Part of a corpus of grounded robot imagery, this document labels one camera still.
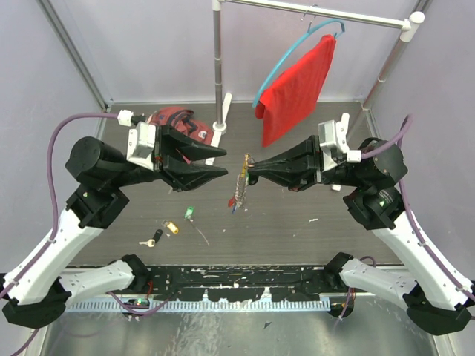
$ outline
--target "clothes hanger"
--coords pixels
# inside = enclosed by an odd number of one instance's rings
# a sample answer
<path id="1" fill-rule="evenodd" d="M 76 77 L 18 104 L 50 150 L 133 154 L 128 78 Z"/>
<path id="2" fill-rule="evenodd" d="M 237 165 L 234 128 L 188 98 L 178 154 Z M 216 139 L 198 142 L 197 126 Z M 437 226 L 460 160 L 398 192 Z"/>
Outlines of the clothes hanger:
<path id="1" fill-rule="evenodd" d="M 267 89 L 267 87 L 269 86 L 272 78 L 274 77 L 274 75 L 277 73 L 277 71 L 279 70 L 279 68 L 281 67 L 281 65 L 286 61 L 286 59 L 293 53 L 293 51 L 295 49 L 297 49 L 298 46 L 301 45 L 301 43 L 303 41 L 305 41 L 307 38 L 310 37 L 310 35 L 312 35 L 315 31 L 317 30 L 320 30 L 323 26 L 326 26 L 327 24 L 331 24 L 333 22 L 338 22 L 340 25 L 341 25 L 341 32 L 340 33 L 335 33 L 334 34 L 334 37 L 337 39 L 342 33 L 344 33 L 345 29 L 344 29 L 344 23 L 340 20 L 326 20 L 326 21 L 323 21 L 321 22 L 320 24 L 317 24 L 316 26 L 312 27 L 312 22 L 313 20 L 315 19 L 315 17 L 312 19 L 312 21 L 309 23 L 309 28 L 308 30 L 306 31 L 306 33 L 298 39 L 298 41 L 296 43 L 293 44 L 293 46 L 291 46 L 291 48 L 288 49 L 287 52 L 285 52 L 285 54 L 282 56 L 281 60 L 275 65 L 275 67 L 272 69 L 272 71 L 270 72 L 270 74 L 267 76 L 266 80 L 264 80 L 264 83 L 262 83 L 261 87 L 259 88 L 259 91 L 258 93 L 256 94 L 255 98 L 254 98 L 254 102 L 252 103 L 252 107 L 255 108 L 256 106 L 258 106 L 258 103 L 259 103 L 259 100 L 261 99 L 261 95 L 262 93 Z"/>

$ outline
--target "metal pole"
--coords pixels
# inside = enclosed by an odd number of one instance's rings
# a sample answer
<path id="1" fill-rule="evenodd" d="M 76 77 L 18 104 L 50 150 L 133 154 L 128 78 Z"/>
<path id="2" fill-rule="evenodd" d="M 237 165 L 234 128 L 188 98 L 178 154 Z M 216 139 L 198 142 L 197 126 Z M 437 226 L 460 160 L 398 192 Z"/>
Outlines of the metal pole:
<path id="1" fill-rule="evenodd" d="M 364 24 L 375 24 L 378 26 L 394 27 L 401 30 L 409 30 L 408 20 L 386 19 L 378 16 L 368 16 L 359 13 L 347 13 L 344 11 L 323 9 L 321 7 L 312 7 L 309 5 L 291 4 L 288 2 L 272 1 L 272 0 L 224 0 L 234 2 L 236 4 L 252 5 L 257 7 L 267 7 L 269 9 L 290 11 L 293 13 L 306 13 L 308 15 L 316 15 L 328 17 L 331 19 L 348 20 L 354 22 L 362 22 Z"/>
<path id="2" fill-rule="evenodd" d="M 214 89 L 216 91 L 216 126 L 223 126 L 223 82 L 221 73 L 221 9 L 213 9 Z"/>
<path id="3" fill-rule="evenodd" d="M 414 6 L 413 13 L 420 11 L 421 13 L 426 13 L 429 6 L 432 4 L 432 0 L 419 0 Z"/>
<path id="4" fill-rule="evenodd" d="M 54 10 L 53 5 L 51 4 L 50 0 L 36 0 L 38 5 L 41 7 L 43 12 L 45 13 L 47 19 L 49 20 L 51 27 L 53 28 L 56 35 L 59 37 L 59 40 L 63 44 L 68 52 L 69 57 L 73 61 L 74 65 L 76 66 L 79 74 L 86 82 L 86 85 L 91 90 L 92 95 L 96 99 L 97 103 L 101 107 L 103 111 L 106 111 L 108 108 L 107 102 L 104 100 L 104 97 L 100 93 L 99 88 L 94 81 L 91 73 L 89 72 L 86 64 L 82 60 L 79 51 L 77 50 L 76 46 L 73 43 L 73 40 L 70 38 L 69 33 L 66 31 L 65 26 L 63 25 L 61 19 L 58 16 L 56 10 Z"/>
<path id="5" fill-rule="evenodd" d="M 419 0 L 416 6 L 414 7 L 414 10 L 423 9 L 427 11 L 431 2 L 432 0 Z M 413 14 L 419 14 L 419 13 L 421 12 L 420 11 L 413 12 Z M 348 139 L 350 139 L 353 136 L 353 134 L 356 131 L 356 128 L 361 124 L 361 121 L 366 118 L 368 111 L 373 108 L 374 102 L 378 98 L 378 95 L 381 92 L 384 86 L 384 83 L 386 82 L 387 78 L 389 78 L 394 67 L 397 65 L 407 45 L 412 39 L 412 36 L 409 36 L 409 38 L 405 38 L 404 34 L 402 34 L 400 37 L 398 37 L 398 40 L 394 44 L 393 49 L 390 52 L 390 55 L 387 57 L 386 62 L 383 65 L 383 68 L 379 72 L 378 78 L 374 82 L 370 93 L 368 94 L 367 98 L 364 100 L 364 103 L 361 105 L 361 110 L 359 111 L 358 116 L 356 117 L 356 119 L 350 121 L 351 124 L 350 124 L 350 127 L 348 128 L 348 134 L 347 134 Z"/>

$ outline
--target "red cloth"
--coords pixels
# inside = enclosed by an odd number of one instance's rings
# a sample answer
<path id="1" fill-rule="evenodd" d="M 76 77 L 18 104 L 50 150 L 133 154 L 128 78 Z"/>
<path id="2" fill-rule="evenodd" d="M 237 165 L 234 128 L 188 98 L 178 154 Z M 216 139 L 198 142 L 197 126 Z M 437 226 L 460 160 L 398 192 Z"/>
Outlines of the red cloth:
<path id="1" fill-rule="evenodd" d="M 263 147 L 280 139 L 315 110 L 335 46 L 332 35 L 323 36 L 315 48 L 262 93 L 255 117 L 263 118 Z"/>

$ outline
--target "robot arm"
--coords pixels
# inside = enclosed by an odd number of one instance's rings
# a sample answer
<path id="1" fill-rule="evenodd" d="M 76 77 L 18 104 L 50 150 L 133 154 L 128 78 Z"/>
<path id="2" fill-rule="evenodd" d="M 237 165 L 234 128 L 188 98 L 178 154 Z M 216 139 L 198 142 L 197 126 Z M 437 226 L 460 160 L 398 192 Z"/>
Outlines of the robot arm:
<path id="1" fill-rule="evenodd" d="M 407 266 L 412 277 L 387 273 L 340 253 L 325 267 L 327 282 L 378 295 L 407 311 L 411 320 L 431 334 L 462 330 L 471 319 L 467 307 L 473 303 L 474 285 L 442 255 L 419 226 L 425 239 L 420 243 L 394 185 L 407 173 L 402 152 L 391 145 L 370 158 L 364 154 L 386 142 L 366 139 L 358 150 L 347 147 L 348 115 L 341 122 L 322 122 L 318 136 L 271 159 L 256 162 L 249 169 L 249 184 L 265 177 L 291 191 L 303 191 L 314 184 L 347 185 L 356 189 L 343 201 L 353 218 L 388 245 Z M 463 286 L 459 289 L 434 262 L 431 251 Z"/>
<path id="2" fill-rule="evenodd" d="M 130 126 L 134 117 L 121 121 L 119 115 L 119 123 Z M 136 124 L 129 131 L 125 156 L 93 137 L 84 137 L 74 145 L 66 168 L 80 186 L 60 214 L 56 238 L 49 240 L 50 231 L 15 269 L 0 275 L 1 291 L 38 251 L 51 244 L 5 295 L 9 301 L 3 312 L 10 323 L 37 329 L 57 319 L 66 306 L 81 300 L 113 290 L 138 292 L 146 286 L 149 271 L 135 255 L 93 271 L 61 275 L 81 249 L 127 205 L 128 198 L 121 187 L 161 179 L 175 191 L 189 191 L 227 174 L 224 168 L 185 161 L 223 156 L 225 150 L 190 139 L 168 125 L 157 127 L 142 121 Z"/>

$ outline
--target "key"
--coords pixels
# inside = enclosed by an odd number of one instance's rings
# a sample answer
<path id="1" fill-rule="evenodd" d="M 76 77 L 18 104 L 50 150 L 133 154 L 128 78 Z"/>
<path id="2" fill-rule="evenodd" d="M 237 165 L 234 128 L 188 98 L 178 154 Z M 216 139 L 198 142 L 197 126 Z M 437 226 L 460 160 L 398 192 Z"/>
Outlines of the key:
<path id="1" fill-rule="evenodd" d="M 139 245 L 147 245 L 148 247 L 154 247 L 155 246 L 155 240 L 150 239 L 148 241 L 141 241 L 141 242 L 139 242 Z"/>

